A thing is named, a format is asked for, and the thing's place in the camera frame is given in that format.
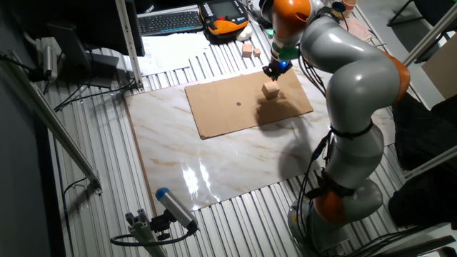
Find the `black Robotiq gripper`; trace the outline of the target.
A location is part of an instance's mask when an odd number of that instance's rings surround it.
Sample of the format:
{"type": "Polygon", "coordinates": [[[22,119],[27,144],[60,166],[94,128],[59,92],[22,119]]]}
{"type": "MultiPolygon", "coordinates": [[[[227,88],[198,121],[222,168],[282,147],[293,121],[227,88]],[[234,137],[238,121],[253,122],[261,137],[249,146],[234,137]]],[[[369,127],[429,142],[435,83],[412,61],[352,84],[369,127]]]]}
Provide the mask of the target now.
{"type": "Polygon", "coordinates": [[[293,66],[293,64],[291,63],[291,61],[277,61],[277,60],[273,59],[268,64],[268,66],[263,67],[263,72],[268,77],[272,77],[273,75],[275,75],[272,78],[272,81],[278,81],[280,76],[282,74],[286,73],[289,69],[291,69],[292,66],[293,66]]]}

